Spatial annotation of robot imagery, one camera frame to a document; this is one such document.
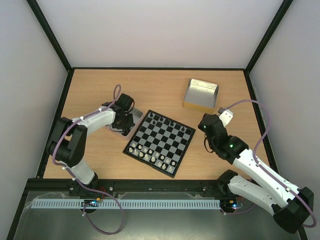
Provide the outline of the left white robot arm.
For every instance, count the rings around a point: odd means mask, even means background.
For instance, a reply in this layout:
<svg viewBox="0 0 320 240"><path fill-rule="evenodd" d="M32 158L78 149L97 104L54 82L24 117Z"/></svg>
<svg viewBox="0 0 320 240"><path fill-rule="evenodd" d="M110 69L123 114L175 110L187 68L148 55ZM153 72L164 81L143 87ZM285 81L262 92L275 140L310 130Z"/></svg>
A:
<svg viewBox="0 0 320 240"><path fill-rule="evenodd" d="M111 127L127 136L135 126L133 114L135 101L122 93L117 100L106 102L97 110L77 118L60 118L46 145L46 152L55 165L62 166L83 185L89 185L97 174L84 159L87 137L102 127Z"/></svg>

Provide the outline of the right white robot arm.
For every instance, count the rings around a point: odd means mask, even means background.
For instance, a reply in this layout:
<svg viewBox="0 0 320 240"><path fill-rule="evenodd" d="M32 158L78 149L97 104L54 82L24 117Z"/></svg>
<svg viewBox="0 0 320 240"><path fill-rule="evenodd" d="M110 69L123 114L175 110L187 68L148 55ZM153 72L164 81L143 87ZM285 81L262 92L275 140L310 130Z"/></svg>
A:
<svg viewBox="0 0 320 240"><path fill-rule="evenodd" d="M248 199L271 214L283 230L296 233L311 216L314 193L308 187L300 188L280 176L244 141L229 135L226 125L232 117L229 110L220 115L205 113L198 129L205 133L210 149L219 158L247 173L253 182L227 170L218 179L218 191L224 196L232 193Z"/></svg>

